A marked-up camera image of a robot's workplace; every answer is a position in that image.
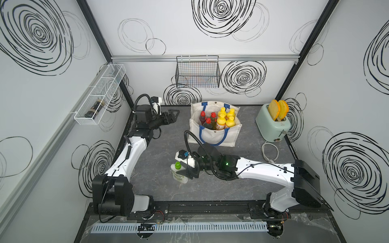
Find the yellow-green soap bottle red cap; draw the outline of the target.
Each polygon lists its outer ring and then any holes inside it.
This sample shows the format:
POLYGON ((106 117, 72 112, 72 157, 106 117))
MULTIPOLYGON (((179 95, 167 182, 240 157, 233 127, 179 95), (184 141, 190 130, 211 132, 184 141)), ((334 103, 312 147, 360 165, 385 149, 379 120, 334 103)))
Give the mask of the yellow-green soap bottle red cap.
POLYGON ((211 119, 212 129, 215 130, 216 123, 217 123, 217 115, 215 112, 211 113, 210 119, 211 119))

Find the white bag with blue handles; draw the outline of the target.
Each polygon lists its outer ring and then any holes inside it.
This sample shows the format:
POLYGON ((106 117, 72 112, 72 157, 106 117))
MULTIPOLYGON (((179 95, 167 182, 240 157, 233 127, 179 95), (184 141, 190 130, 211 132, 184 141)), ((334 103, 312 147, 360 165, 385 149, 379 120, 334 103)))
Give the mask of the white bag with blue handles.
POLYGON ((239 111, 240 107, 220 101, 205 101, 191 104, 189 120, 190 131, 195 134, 202 143, 209 143, 213 146, 235 147, 238 135, 242 128, 242 124, 238 118, 239 111), (222 107, 226 108, 226 111, 230 111, 231 108, 235 110, 236 125, 232 128, 223 130, 205 128, 200 122, 201 112, 204 111, 206 117, 209 118, 212 112, 217 114, 222 107))

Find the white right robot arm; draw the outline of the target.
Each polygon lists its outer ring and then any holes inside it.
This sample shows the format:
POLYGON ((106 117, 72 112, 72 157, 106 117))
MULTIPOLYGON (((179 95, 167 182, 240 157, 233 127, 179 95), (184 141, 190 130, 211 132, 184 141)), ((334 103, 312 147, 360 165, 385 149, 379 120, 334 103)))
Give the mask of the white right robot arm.
POLYGON ((198 178, 200 171, 209 171, 224 181, 256 179, 281 185, 281 190, 270 192, 266 197, 263 208, 269 213, 283 213, 296 205, 330 206, 321 196, 319 175, 302 160, 286 164, 256 162, 224 155, 209 144, 200 146, 197 151, 180 150, 175 158, 183 166, 178 174, 188 179, 198 178))

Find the green soap bottle red cap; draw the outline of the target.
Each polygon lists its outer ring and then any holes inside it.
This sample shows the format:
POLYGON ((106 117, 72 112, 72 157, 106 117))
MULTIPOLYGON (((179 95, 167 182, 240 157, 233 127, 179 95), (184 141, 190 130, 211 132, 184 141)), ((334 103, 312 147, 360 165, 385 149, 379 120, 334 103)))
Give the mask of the green soap bottle red cap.
POLYGON ((207 118, 206 121, 203 123, 203 127, 212 130, 213 124, 211 118, 207 118))

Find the white soap bottle green cap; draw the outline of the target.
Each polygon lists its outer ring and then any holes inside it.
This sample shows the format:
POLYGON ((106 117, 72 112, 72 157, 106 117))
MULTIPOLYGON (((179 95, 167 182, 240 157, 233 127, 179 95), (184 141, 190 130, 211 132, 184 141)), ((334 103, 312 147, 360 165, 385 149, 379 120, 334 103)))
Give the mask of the white soap bottle green cap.
POLYGON ((170 171, 172 173, 173 179, 182 183, 187 184, 188 178, 184 175, 179 174, 179 172, 185 171, 185 168, 181 165, 180 162, 175 162, 175 164, 172 164, 170 167, 170 171))

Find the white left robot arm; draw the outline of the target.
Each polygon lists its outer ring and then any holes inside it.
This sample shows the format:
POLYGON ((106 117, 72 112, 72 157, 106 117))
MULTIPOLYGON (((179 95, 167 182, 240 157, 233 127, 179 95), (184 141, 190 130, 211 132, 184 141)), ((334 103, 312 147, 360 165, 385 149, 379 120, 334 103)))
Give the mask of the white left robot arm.
POLYGON ((177 121, 180 111, 154 110, 152 105, 141 105, 135 112, 135 122, 130 132, 124 135, 125 147, 112 166, 92 181, 94 213, 98 215, 130 216, 131 213, 154 209, 154 200, 149 195, 135 195, 130 183, 132 172, 154 137, 154 130, 177 121))

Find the orange soap bottle yellow cap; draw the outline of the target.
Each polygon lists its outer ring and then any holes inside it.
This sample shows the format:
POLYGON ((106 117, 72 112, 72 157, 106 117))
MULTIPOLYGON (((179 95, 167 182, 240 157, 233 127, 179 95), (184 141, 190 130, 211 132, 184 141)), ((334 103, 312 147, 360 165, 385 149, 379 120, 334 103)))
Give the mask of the orange soap bottle yellow cap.
POLYGON ((217 119, 215 129, 216 130, 223 130, 225 128, 225 124, 226 124, 225 114, 222 113, 219 115, 219 117, 217 119))
POLYGON ((221 114, 227 115, 226 108, 222 107, 220 111, 218 112, 218 117, 220 117, 221 114))
POLYGON ((225 127, 226 128, 232 128, 236 125, 236 122, 235 122, 235 117, 234 116, 230 116, 226 123, 225 123, 225 127))
POLYGON ((230 119, 230 117, 235 117, 236 114, 235 114, 235 109, 234 108, 231 108, 229 110, 229 112, 227 113, 227 116, 226 116, 226 119, 230 119))

